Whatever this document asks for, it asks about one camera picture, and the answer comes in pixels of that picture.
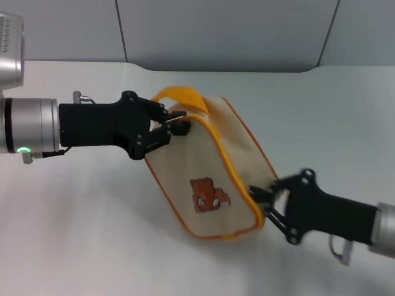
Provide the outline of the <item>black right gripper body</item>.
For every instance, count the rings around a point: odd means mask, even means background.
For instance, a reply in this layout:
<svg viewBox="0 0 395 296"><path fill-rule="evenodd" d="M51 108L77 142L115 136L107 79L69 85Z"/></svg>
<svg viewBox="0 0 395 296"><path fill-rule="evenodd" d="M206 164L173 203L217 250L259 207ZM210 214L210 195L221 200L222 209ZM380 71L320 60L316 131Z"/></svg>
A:
<svg viewBox="0 0 395 296"><path fill-rule="evenodd" d="M290 244L300 244L309 231L320 231L372 245L376 206L327 194L312 170L285 178L283 188L289 191L285 226Z"/></svg>

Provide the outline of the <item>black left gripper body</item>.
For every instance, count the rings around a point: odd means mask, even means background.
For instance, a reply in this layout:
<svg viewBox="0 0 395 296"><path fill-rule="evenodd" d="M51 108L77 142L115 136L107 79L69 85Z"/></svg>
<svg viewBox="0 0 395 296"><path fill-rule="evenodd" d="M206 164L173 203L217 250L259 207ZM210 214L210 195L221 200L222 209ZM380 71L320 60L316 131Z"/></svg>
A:
<svg viewBox="0 0 395 296"><path fill-rule="evenodd" d="M111 104L60 104L60 144L63 147L117 146L133 160L146 154L151 101L125 91Z"/></svg>

